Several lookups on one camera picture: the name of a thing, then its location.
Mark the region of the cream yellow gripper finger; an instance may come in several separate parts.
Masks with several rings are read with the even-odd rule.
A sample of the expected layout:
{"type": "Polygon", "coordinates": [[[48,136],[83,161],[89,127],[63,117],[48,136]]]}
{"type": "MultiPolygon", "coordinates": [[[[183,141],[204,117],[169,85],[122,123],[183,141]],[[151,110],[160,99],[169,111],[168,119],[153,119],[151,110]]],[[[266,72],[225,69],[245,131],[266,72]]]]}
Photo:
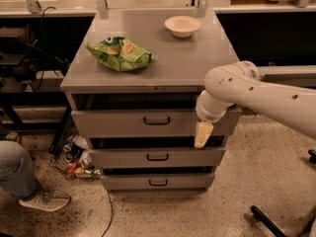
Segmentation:
{"type": "Polygon", "coordinates": [[[199,121],[196,125],[195,148],[203,148],[213,132],[213,124],[199,121]]]}

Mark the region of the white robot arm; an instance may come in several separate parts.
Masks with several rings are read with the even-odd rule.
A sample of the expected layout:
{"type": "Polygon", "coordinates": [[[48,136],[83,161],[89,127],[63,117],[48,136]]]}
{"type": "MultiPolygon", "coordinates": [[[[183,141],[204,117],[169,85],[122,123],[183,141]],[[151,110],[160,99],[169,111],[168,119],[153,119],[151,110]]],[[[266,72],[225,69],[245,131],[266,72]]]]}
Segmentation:
{"type": "Polygon", "coordinates": [[[206,73],[196,104],[196,148],[205,146],[213,125],[235,104],[316,138],[316,91],[263,82],[254,63],[241,61],[206,73]]]}

